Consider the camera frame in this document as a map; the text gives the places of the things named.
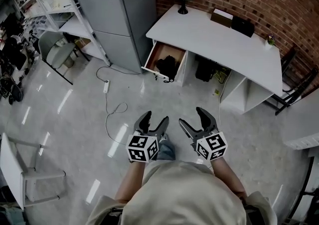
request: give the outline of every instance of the lamp base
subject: lamp base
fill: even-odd
[[[178,13],[179,14],[182,14],[182,15],[185,15],[188,13],[188,10],[186,8],[186,1],[185,0],[181,0],[181,7],[180,9],[178,10]]]

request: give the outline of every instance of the gray refrigerator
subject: gray refrigerator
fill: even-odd
[[[108,59],[142,73],[153,46],[145,34],[155,23],[155,0],[78,0]]]

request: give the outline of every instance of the open drawer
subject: open drawer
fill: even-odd
[[[160,73],[160,70],[157,68],[156,64],[159,59],[164,60],[169,55],[175,58],[175,66],[178,67],[178,70],[174,79],[177,79],[186,58],[186,51],[159,41],[154,42],[154,46],[145,63],[145,66],[142,66],[142,68],[157,74],[161,78],[168,79],[167,75]]]

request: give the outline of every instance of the cardboard box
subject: cardboard box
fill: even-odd
[[[91,42],[91,40],[86,39],[86,38],[79,38],[75,41],[75,44],[79,47],[79,48],[83,48],[84,46],[86,46],[87,44],[89,44]]]
[[[210,18],[210,20],[216,23],[222,24],[223,26],[228,28],[230,28],[231,26],[232,19],[233,19],[233,15],[216,8],[211,14],[211,18]]]

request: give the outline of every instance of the white chair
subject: white chair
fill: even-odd
[[[27,145],[38,149],[45,148],[45,146],[42,146],[41,144],[19,141],[16,139],[9,139],[6,133],[2,134],[0,168],[6,183],[8,184],[16,202],[21,209],[24,210],[25,207],[60,199],[59,196],[53,196],[36,201],[26,199],[26,181],[63,177],[66,174],[64,171],[55,173],[37,173],[35,168],[28,168],[23,162],[19,152],[17,150],[13,150],[12,145],[14,144]]]

